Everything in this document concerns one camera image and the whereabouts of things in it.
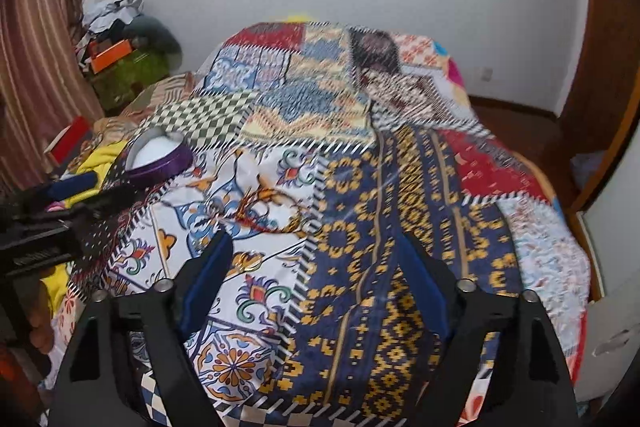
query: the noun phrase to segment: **electrical outlet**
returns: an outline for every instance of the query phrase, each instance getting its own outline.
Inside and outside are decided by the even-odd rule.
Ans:
[[[482,73],[480,74],[480,80],[483,82],[491,82],[491,79],[494,76],[494,68],[482,68]]]

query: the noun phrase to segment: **checkered fabric pattern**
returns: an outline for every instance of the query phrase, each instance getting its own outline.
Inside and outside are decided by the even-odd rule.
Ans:
[[[162,403],[162,398],[160,398],[156,381],[151,373],[142,375],[140,389],[142,390],[142,397],[145,400],[149,416],[162,425],[171,425],[164,410],[164,404]]]
[[[166,103],[156,108],[138,132],[159,126],[167,132],[181,132],[197,150],[207,149],[236,136],[256,96],[255,92],[236,91]]]
[[[308,409],[304,405],[296,406],[296,409],[303,411]],[[282,404],[277,410],[271,411],[267,406],[251,407],[249,405],[241,405],[235,407],[227,416],[222,418],[226,427],[355,427],[362,419],[362,415],[358,415],[355,421],[347,421],[333,417],[330,413],[323,413],[315,416],[315,412],[320,410],[321,406],[316,405],[310,412],[287,412],[285,405]],[[372,418],[370,425],[376,427],[382,419]]]

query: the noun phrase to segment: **green box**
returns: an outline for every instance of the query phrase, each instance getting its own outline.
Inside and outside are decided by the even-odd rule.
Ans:
[[[98,74],[90,74],[100,105],[105,111],[131,102],[145,87],[169,75],[164,54],[134,50]]]

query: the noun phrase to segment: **red fabric patch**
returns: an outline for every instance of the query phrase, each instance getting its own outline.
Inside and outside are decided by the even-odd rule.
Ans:
[[[578,381],[580,375],[580,366],[582,365],[582,357],[584,356],[584,344],[587,342],[587,312],[582,313],[580,317],[580,340],[578,341],[578,352],[576,353],[574,367],[571,370],[571,381]]]
[[[225,44],[299,51],[303,32],[304,25],[302,24],[261,22],[236,33]]]
[[[536,177],[497,139],[439,130],[454,154],[462,192],[470,196],[528,193],[547,201]]]
[[[458,65],[453,58],[449,59],[449,80],[460,87],[465,87],[465,81],[462,79]]]

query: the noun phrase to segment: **bed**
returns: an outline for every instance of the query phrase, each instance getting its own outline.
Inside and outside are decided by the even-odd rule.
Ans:
[[[64,343],[93,289],[144,291],[224,227],[233,265],[185,349],[225,424],[400,427],[440,349],[398,266],[401,227],[485,291],[538,292],[575,381],[587,257],[547,179],[482,126],[433,39],[257,24],[145,91],[123,121],[127,136],[182,131],[194,163],[95,225],[96,261],[72,272],[54,319]],[[496,343],[485,339],[461,423],[482,406]],[[132,346],[148,363],[144,339]],[[142,390],[167,423],[150,369]]]

